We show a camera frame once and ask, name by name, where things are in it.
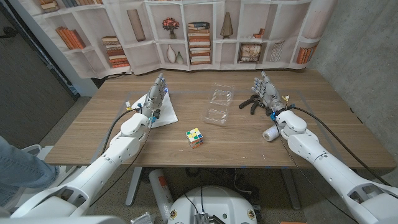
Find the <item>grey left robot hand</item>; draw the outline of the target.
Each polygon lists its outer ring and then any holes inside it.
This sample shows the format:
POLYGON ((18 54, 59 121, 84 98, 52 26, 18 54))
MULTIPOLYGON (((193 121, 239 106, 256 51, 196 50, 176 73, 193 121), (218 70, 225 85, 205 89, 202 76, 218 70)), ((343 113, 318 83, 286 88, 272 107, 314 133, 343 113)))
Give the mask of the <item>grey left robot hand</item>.
POLYGON ((166 94, 166 86, 167 84, 163 73, 160 73, 146 95, 144 105, 141 109, 141 113, 143 115, 150 118, 153 115, 154 111, 160 109, 164 96, 166 94))

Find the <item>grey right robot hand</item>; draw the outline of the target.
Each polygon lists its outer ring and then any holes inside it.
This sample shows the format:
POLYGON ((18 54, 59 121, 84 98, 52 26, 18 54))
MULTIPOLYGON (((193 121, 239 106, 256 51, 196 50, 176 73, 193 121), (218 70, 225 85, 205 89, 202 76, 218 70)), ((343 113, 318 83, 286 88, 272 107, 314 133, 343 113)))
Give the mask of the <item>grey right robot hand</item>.
POLYGON ((259 96, 260 100, 266 107, 270 108, 275 113, 277 111, 285 110, 287 106, 282 101, 281 94, 271 82, 269 76, 265 71, 262 71, 261 75, 261 78, 254 79, 251 90, 259 96))

